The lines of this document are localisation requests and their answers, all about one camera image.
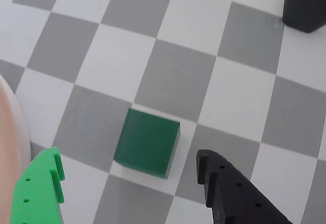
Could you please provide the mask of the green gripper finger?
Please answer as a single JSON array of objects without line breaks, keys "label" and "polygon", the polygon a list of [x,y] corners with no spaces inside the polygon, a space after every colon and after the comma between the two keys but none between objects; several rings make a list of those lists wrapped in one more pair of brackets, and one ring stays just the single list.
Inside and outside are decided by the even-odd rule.
[{"label": "green gripper finger", "polygon": [[15,184],[10,223],[63,223],[63,180],[59,149],[52,147],[40,152]]}]

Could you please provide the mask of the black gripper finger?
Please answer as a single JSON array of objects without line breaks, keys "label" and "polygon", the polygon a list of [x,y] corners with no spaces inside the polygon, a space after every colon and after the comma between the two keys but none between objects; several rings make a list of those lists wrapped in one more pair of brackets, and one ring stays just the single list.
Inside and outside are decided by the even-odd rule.
[{"label": "black gripper finger", "polygon": [[214,223],[291,223],[232,163],[219,153],[197,151],[197,182]]}]

